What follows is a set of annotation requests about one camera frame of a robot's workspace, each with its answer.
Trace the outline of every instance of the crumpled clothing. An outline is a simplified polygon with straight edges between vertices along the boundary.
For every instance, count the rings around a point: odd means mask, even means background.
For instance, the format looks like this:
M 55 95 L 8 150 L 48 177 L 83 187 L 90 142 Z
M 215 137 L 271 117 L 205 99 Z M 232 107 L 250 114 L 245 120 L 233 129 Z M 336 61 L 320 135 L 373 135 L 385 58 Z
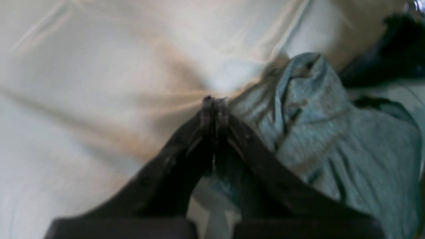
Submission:
M 420 221 L 422 139 L 401 104 L 351 102 L 325 57 L 307 53 L 229 109 L 305 183 L 374 216 L 388 238 L 412 238 Z

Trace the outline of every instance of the white bedsheet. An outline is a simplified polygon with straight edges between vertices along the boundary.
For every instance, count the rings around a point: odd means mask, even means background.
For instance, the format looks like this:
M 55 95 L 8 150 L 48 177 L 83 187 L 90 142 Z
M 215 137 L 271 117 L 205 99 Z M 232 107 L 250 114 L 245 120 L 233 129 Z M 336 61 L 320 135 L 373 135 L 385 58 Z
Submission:
M 0 238 L 42 238 L 108 199 L 202 97 L 237 95 L 281 49 L 342 67 L 400 4 L 370 2 L 1 1 Z M 209 215 L 191 201 L 201 236 Z

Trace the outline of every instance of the black object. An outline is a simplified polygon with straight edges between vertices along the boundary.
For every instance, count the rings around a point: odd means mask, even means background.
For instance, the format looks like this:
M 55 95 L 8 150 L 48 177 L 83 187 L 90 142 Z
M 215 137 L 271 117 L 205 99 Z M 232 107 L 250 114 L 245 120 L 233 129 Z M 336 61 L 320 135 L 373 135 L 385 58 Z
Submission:
M 425 77 L 424 24 L 408 14 L 388 17 L 385 23 L 388 28 L 381 40 L 340 72 L 346 88 Z
M 229 114 L 223 99 L 211 97 L 118 194 L 85 215 L 55 220 L 45 238 L 195 239 L 184 217 L 213 163 L 222 174 L 232 165 L 242 214 L 234 239 L 385 238 L 376 220 L 304 184 Z

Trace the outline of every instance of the light blue fabric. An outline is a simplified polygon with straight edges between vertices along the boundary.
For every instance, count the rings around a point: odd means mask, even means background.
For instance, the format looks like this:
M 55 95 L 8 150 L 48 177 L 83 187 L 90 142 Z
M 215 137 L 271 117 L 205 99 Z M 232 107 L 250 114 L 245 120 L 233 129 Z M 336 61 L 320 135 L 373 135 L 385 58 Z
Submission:
M 302 54 L 229 108 L 304 182 L 373 215 L 388 238 L 412 238 L 419 225 L 422 142 L 401 104 L 355 106 L 322 55 Z

